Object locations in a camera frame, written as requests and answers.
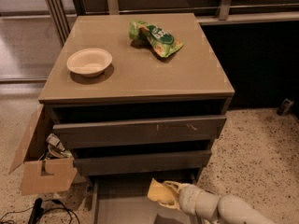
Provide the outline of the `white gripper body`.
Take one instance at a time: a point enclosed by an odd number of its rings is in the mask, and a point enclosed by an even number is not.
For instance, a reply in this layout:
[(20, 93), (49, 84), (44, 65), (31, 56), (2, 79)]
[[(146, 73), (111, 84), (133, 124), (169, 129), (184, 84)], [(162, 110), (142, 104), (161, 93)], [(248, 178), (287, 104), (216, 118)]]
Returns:
[(196, 215), (196, 204), (202, 189), (195, 185), (188, 185), (181, 189), (178, 195), (180, 210), (189, 215)]

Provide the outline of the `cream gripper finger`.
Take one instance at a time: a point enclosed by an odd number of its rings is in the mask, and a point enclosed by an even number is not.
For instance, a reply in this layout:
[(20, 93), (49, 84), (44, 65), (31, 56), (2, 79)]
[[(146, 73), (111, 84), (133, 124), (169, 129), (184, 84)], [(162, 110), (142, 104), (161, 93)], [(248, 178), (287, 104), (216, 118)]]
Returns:
[(164, 197), (177, 197), (181, 191), (188, 186), (188, 183), (179, 183), (177, 181), (164, 181), (162, 183), (162, 194)]
[(170, 202), (159, 201), (158, 204), (168, 209), (173, 209), (173, 210), (180, 209), (179, 203), (177, 201), (170, 201)]

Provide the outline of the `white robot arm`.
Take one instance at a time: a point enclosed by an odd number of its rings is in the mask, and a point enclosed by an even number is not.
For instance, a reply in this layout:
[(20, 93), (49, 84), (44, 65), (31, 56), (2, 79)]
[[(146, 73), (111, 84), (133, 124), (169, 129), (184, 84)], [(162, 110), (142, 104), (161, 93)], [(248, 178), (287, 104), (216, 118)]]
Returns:
[(178, 210), (210, 224), (276, 224), (234, 195), (219, 196), (194, 184), (175, 181), (164, 181), (163, 186), (176, 193)]

